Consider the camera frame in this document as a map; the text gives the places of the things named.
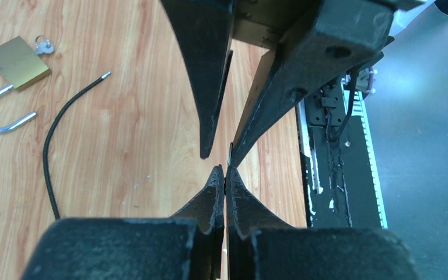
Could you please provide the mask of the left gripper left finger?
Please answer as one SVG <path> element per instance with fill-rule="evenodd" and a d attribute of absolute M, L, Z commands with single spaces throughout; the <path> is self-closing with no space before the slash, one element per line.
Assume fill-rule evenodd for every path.
<path fill-rule="evenodd" d="M 215 166 L 204 185 L 171 218 L 191 219 L 198 225 L 191 243 L 189 279 L 221 277 L 222 243 L 224 236 L 224 173 Z"/>

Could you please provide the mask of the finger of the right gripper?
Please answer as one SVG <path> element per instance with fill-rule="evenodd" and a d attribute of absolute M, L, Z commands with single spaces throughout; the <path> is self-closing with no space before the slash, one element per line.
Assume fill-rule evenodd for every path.
<path fill-rule="evenodd" d="M 311 1 L 261 57 L 229 164 L 239 166 L 260 136 L 304 97 L 378 54 L 394 11 L 389 1 Z"/>
<path fill-rule="evenodd" d="M 234 1 L 162 1 L 185 63 L 199 119 L 200 157 L 210 156 L 232 51 Z"/>

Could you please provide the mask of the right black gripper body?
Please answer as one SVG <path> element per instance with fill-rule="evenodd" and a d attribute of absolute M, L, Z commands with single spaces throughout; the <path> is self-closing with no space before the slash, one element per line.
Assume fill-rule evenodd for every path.
<path fill-rule="evenodd" d="M 232 39 L 267 49 L 305 50 L 324 1 L 237 1 Z"/>

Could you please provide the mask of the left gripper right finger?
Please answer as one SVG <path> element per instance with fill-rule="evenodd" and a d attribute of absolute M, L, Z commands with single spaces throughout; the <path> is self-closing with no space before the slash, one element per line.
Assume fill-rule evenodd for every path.
<path fill-rule="evenodd" d="M 244 185 L 236 167 L 226 173 L 227 264 L 230 279 L 257 279 L 260 263 L 255 235 L 263 229 L 292 229 Z"/>

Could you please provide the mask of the small metal key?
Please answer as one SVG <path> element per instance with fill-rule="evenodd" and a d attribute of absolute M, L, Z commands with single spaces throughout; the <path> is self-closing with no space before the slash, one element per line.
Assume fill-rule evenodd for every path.
<path fill-rule="evenodd" d="M 35 53 L 37 55 L 52 54 L 55 51 L 54 44 L 45 36 L 39 35 L 35 39 Z"/>

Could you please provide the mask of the brass padlock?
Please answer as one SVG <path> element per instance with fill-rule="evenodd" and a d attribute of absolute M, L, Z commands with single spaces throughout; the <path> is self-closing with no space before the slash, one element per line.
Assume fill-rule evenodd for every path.
<path fill-rule="evenodd" d="M 20 36 L 0 45 L 0 74 L 7 84 L 0 88 L 0 97 L 11 90 L 23 91 L 51 73 L 50 67 L 35 53 L 31 46 Z M 32 111 L 13 123 L 0 127 L 0 134 L 12 132 L 35 118 Z"/>

